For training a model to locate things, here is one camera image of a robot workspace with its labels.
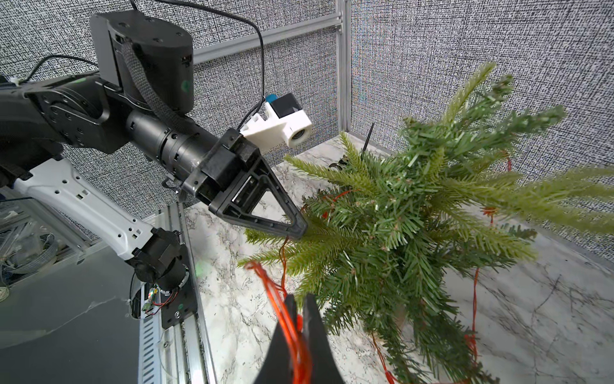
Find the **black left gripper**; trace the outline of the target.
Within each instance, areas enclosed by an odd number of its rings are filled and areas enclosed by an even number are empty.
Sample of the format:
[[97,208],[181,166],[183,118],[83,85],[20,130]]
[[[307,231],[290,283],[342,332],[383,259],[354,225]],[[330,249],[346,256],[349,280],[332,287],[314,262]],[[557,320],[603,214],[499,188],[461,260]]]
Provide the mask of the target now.
[[[308,228],[307,221],[267,161],[257,160],[260,155],[258,146],[229,129],[189,173],[181,191],[209,205],[209,211],[225,222],[300,239]],[[267,194],[283,210],[285,222],[254,214]]]

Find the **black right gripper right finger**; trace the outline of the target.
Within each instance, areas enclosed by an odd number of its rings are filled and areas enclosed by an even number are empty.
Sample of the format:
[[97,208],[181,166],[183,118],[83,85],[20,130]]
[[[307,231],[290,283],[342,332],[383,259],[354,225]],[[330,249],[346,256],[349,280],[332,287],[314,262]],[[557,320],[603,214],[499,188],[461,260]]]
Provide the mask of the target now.
[[303,334],[311,358],[310,383],[343,384],[314,294],[305,296],[302,316]]

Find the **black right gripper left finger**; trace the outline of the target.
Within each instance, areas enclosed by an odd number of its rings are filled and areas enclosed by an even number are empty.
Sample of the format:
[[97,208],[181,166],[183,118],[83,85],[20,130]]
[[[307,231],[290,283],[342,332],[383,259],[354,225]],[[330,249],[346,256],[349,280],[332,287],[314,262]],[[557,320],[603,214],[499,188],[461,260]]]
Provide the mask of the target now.
[[292,358],[281,328],[281,320],[278,320],[264,363],[254,380],[254,384],[291,384],[293,379]]

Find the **red string lights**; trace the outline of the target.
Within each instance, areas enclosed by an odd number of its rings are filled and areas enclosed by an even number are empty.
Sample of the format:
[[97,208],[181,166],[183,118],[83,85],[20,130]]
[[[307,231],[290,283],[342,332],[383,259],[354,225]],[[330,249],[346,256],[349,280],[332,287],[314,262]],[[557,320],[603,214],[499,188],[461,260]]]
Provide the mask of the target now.
[[461,208],[447,182],[489,166],[448,163],[432,154],[346,155],[343,171],[289,158],[299,171],[329,182],[305,199],[308,228],[293,240],[248,230],[251,243],[270,250],[241,261],[265,284],[286,337],[293,383],[310,382],[303,304],[314,294],[327,334],[360,323],[381,343],[387,379],[421,383],[443,370],[455,383],[494,383],[478,362],[470,329],[444,288],[445,272],[510,267],[528,254],[522,239],[488,227]]

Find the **small green christmas tree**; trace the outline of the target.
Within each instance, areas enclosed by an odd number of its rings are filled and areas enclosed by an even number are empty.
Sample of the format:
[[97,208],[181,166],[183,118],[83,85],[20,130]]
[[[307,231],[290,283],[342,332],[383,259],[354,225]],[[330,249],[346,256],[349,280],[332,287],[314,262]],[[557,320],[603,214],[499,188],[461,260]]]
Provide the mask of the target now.
[[243,266],[280,262],[300,278],[298,301],[315,295],[328,331],[360,324],[378,337],[401,382],[425,382],[427,371],[443,371],[455,383],[496,382],[477,360],[473,333],[458,320],[444,277],[533,260],[535,235],[488,224],[470,206],[581,233],[613,232],[612,214],[577,206],[612,200],[611,166],[579,166],[535,182],[497,169],[521,139],[545,134],[566,112],[555,106],[501,115],[513,77],[491,82],[494,68],[483,64],[441,117],[406,118],[405,145],[392,155],[360,151],[342,135],[341,166],[289,158],[296,170],[328,182],[303,201],[305,235],[246,231],[263,251]]

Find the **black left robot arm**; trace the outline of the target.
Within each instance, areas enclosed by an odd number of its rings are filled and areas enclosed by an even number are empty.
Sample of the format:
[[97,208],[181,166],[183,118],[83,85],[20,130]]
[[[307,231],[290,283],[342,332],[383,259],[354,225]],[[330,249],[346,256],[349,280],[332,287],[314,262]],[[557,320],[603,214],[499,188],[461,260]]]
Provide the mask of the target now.
[[65,146],[111,154],[132,143],[220,219],[301,238],[306,220],[264,159],[279,142],[293,147],[310,136],[295,97],[261,100],[266,119],[252,111],[217,137],[190,118],[189,32],[137,10],[95,14],[90,24],[96,71],[1,89],[1,184],[78,221],[140,281],[167,292],[188,275],[176,233],[136,219],[96,190],[62,157]]

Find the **black mug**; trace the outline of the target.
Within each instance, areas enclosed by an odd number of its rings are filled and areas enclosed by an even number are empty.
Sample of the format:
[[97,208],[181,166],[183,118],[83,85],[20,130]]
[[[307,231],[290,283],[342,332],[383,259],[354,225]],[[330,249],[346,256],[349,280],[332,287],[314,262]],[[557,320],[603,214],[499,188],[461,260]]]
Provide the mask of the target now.
[[336,171],[343,171],[347,167],[350,166],[350,159],[347,155],[343,155],[341,159],[336,161],[335,163],[330,163],[329,168],[335,169]]

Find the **black stirrer stick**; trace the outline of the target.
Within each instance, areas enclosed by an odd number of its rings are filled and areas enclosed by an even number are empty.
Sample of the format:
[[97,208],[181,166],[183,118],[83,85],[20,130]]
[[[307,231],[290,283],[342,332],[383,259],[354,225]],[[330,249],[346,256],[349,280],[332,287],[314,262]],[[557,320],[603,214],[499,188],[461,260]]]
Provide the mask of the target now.
[[373,133],[373,131],[374,131],[374,127],[375,127],[375,122],[373,122],[373,123],[371,124],[371,126],[370,126],[370,128],[369,128],[369,131],[368,131],[368,133],[367,133],[367,135],[366,135],[366,138],[365,138],[365,140],[364,140],[364,145],[363,145],[362,150],[361,150],[361,156],[362,156],[362,155],[364,155],[364,154],[366,153],[366,150],[368,149],[369,142],[370,142],[370,139],[371,139],[372,133]]

